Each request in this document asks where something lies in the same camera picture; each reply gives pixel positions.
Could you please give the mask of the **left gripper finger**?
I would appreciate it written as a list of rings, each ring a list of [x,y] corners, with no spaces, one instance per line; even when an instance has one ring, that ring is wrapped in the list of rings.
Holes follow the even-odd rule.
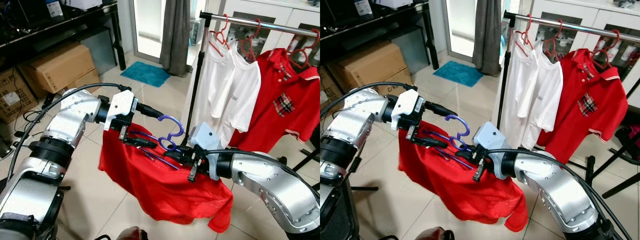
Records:
[[[449,115],[457,116],[456,112],[444,107],[443,105],[439,105],[438,103],[433,103],[433,102],[430,103],[430,110],[432,110],[432,112],[434,112],[434,114],[442,116],[442,117],[447,117]]]
[[[421,138],[421,146],[424,147],[438,147],[438,148],[448,148],[448,142],[441,137],[425,137]]]
[[[161,116],[163,116],[163,113],[160,112],[159,110],[156,110],[154,108],[152,108],[151,106],[148,106],[146,104],[142,104],[142,114],[147,116],[147,117],[151,117],[151,118],[160,118]]]
[[[131,137],[131,146],[135,147],[147,147],[155,149],[157,144],[151,140],[139,138],[139,137]]]

